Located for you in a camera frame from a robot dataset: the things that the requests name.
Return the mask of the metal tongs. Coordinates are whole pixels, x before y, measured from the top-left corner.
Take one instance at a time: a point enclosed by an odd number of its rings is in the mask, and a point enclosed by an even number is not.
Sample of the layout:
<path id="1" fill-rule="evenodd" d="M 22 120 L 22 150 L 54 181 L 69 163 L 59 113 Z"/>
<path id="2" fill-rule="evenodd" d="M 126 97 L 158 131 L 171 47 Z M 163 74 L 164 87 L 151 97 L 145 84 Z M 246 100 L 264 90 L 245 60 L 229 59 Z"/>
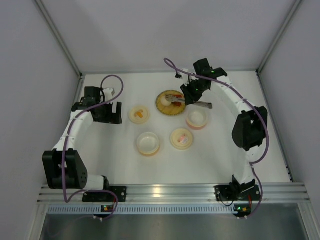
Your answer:
<path id="1" fill-rule="evenodd" d="M 166 94 L 165 95 L 165 99 L 170 102 L 170 103 L 182 103 L 185 104 L 186 106 L 189 105 L 189 103 L 186 103 L 186 100 L 183 97 L 177 97 L 175 95 L 172 94 Z M 194 101 L 191 103 L 191 105 L 195 105 L 198 107 L 203 107 L 203 108 L 207 108 L 207 109 L 213 109 L 213 104 L 210 102 L 203 102 L 203 101 Z"/>

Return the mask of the white rice ball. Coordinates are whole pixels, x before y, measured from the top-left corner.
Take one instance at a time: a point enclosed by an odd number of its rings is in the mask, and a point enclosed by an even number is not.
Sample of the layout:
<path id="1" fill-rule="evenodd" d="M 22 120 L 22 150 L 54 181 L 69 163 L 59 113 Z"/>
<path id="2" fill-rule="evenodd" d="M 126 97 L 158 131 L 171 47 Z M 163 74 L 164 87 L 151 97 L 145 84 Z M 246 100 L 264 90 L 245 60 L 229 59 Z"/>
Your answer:
<path id="1" fill-rule="evenodd" d="M 171 105 L 171 102 L 169 100 L 166 99 L 165 96 L 163 96 L 161 99 L 160 99 L 160 103 L 165 106 L 165 107 L 168 107 Z"/>

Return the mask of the cream lid orange handle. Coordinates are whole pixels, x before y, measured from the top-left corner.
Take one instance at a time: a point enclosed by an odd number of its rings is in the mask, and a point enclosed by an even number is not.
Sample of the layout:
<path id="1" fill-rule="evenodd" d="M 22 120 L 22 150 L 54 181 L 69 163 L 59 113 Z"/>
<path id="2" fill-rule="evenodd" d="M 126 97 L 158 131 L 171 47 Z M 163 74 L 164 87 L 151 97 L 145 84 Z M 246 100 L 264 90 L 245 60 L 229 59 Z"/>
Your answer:
<path id="1" fill-rule="evenodd" d="M 144 105 L 135 105 L 128 112 L 128 117 L 130 121 L 136 125 L 142 125 L 146 123 L 151 114 L 149 109 Z"/>

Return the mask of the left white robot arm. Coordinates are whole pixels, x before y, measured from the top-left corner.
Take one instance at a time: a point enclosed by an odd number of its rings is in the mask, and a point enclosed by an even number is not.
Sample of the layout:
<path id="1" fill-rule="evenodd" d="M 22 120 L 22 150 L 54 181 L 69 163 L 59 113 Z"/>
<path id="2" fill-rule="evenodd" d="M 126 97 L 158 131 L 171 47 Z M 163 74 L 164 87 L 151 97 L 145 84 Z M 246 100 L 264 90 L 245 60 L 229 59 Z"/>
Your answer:
<path id="1" fill-rule="evenodd" d="M 69 123 L 52 150 L 45 151 L 42 162 L 50 189 L 63 188 L 62 166 L 65 169 L 67 189 L 107 190 L 109 180 L 103 175 L 90 175 L 80 156 L 79 150 L 84 144 L 87 131 L 93 123 L 120 125 L 122 121 L 122 103 L 107 103 L 89 111 L 83 110 L 105 103 L 113 98 L 113 88 L 89 86 L 84 88 L 84 96 L 71 109 Z"/>

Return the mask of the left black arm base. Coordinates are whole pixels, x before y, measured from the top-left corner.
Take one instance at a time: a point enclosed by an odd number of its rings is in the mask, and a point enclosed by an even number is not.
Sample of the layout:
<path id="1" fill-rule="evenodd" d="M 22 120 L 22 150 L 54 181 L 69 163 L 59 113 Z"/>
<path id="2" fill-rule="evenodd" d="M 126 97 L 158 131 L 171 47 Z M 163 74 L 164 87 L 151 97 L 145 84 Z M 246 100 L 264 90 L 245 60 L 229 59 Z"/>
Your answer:
<path id="1" fill-rule="evenodd" d="M 126 186 L 110 186 L 107 190 L 87 191 L 82 196 L 84 203 L 111 203 L 118 201 L 126 202 L 127 187 Z"/>

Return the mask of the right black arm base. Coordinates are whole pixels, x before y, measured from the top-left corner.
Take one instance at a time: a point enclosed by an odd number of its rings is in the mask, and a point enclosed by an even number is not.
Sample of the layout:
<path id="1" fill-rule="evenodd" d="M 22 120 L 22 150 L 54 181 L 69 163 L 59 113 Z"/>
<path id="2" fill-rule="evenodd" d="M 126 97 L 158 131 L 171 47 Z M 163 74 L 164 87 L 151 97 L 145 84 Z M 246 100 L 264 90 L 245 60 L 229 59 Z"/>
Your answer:
<path id="1" fill-rule="evenodd" d="M 258 185 L 254 185 L 249 188 L 238 187 L 234 185 L 217 185 L 214 187 L 216 198 L 218 201 L 223 202 L 248 202 L 249 199 L 252 201 L 259 201 L 261 193 Z"/>

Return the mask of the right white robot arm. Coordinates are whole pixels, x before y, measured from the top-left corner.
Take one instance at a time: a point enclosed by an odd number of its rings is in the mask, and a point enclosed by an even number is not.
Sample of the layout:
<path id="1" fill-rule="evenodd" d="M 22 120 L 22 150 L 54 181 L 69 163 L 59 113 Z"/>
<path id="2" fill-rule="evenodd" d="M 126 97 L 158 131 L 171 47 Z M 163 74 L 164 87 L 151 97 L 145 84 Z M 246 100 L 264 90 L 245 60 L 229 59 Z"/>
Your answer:
<path id="1" fill-rule="evenodd" d="M 232 141 L 238 148 L 233 162 L 231 182 L 219 189 L 221 200 L 240 200 L 258 189 L 258 178 L 254 165 L 267 155 L 270 145 L 268 132 L 268 111 L 265 106 L 257 107 L 249 102 L 232 84 L 227 72 L 219 67 L 213 68 L 204 58 L 193 64 L 194 72 L 177 70 L 176 75 L 188 77 L 180 89 L 184 94 L 184 103 L 200 104 L 205 91 L 212 91 L 235 118 L 231 131 Z"/>

